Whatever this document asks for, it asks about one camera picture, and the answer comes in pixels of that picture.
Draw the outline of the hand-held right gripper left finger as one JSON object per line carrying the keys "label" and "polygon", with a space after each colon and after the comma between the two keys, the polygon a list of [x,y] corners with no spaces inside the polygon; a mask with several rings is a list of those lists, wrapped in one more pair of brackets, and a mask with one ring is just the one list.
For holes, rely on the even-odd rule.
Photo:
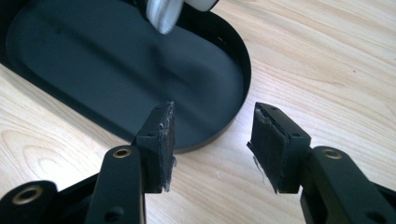
{"label": "hand-held right gripper left finger", "polygon": [[167,102],[151,110],[133,141],[142,156],[145,193],[161,193],[170,189],[176,162],[175,129],[175,104]]}

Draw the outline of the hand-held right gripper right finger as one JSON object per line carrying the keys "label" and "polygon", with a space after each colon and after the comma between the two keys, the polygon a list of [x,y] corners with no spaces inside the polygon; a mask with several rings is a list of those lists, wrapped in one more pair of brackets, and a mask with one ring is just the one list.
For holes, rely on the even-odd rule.
{"label": "hand-held right gripper right finger", "polygon": [[279,108],[257,102],[247,147],[264,170],[275,192],[297,193],[300,160],[311,137]]}

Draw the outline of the black oval tray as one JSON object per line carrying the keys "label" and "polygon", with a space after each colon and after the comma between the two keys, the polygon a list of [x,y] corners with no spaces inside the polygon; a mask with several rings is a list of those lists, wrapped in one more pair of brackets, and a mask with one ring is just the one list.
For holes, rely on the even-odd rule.
{"label": "black oval tray", "polygon": [[247,98],[245,43],[210,11],[185,5],[167,35],[143,12],[138,0],[0,0],[0,63],[126,141],[174,102],[176,150],[202,147]]}

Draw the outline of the silver flashlight keychain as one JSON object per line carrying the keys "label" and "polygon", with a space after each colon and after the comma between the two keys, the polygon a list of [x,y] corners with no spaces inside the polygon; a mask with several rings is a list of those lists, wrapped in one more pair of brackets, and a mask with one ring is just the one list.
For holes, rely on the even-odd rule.
{"label": "silver flashlight keychain", "polygon": [[175,25],[183,7],[183,0],[148,0],[146,15],[157,32],[169,34]]}

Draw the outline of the white rounded object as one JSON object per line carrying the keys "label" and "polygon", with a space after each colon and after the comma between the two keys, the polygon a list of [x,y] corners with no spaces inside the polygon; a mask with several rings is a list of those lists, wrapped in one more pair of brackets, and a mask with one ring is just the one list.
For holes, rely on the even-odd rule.
{"label": "white rounded object", "polygon": [[184,0],[188,5],[201,12],[211,10],[219,0]]}

